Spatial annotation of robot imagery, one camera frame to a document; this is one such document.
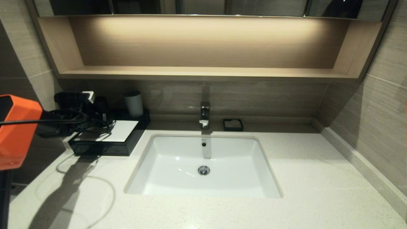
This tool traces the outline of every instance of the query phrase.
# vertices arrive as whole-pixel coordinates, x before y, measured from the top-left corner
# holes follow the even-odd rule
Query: orange object
[[[0,95],[0,121],[39,120],[41,114],[38,102]],[[36,123],[0,126],[0,170],[21,167],[36,128]]]

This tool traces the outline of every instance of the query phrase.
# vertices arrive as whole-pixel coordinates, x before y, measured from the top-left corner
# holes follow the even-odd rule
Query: open shelf
[[[220,68],[161,66],[84,66],[60,74],[63,79],[138,79],[138,80],[221,80],[281,81],[288,78],[309,81],[354,80],[333,69],[309,68]]]
[[[327,18],[37,18],[63,79],[361,80],[382,22]]]

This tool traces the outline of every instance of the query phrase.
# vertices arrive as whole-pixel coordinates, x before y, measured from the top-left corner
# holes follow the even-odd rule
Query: soap dish
[[[243,131],[243,123],[240,119],[224,119],[223,129],[225,131]]]

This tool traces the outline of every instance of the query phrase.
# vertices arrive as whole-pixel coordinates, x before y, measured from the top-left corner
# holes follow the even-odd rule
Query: sink
[[[227,137],[153,136],[125,193],[281,198],[259,141]]]

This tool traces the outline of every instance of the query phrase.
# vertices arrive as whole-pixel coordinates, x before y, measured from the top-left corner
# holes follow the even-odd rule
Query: gray cup
[[[138,90],[126,92],[123,94],[129,114],[133,118],[143,116],[143,102],[141,100],[141,92]]]

